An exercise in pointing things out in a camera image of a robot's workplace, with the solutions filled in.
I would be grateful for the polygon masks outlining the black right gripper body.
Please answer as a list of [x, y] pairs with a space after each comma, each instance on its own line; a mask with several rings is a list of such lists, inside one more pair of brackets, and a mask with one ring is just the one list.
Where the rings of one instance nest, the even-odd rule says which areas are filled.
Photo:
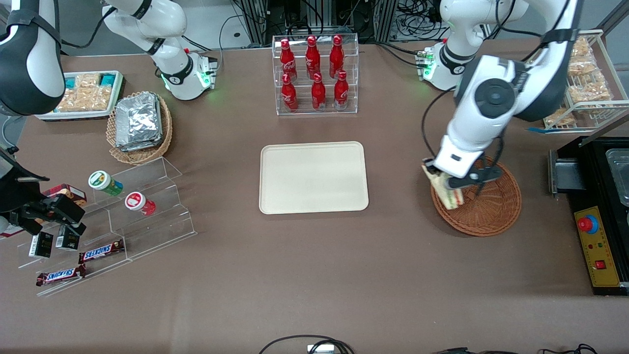
[[15, 226], [27, 232], [39, 232], [43, 228], [41, 224], [25, 217], [23, 211], [32, 204], [37, 206], [45, 199], [40, 191], [40, 183], [50, 179], [23, 168], [11, 154], [17, 150], [16, 147], [1, 148], [1, 231]]

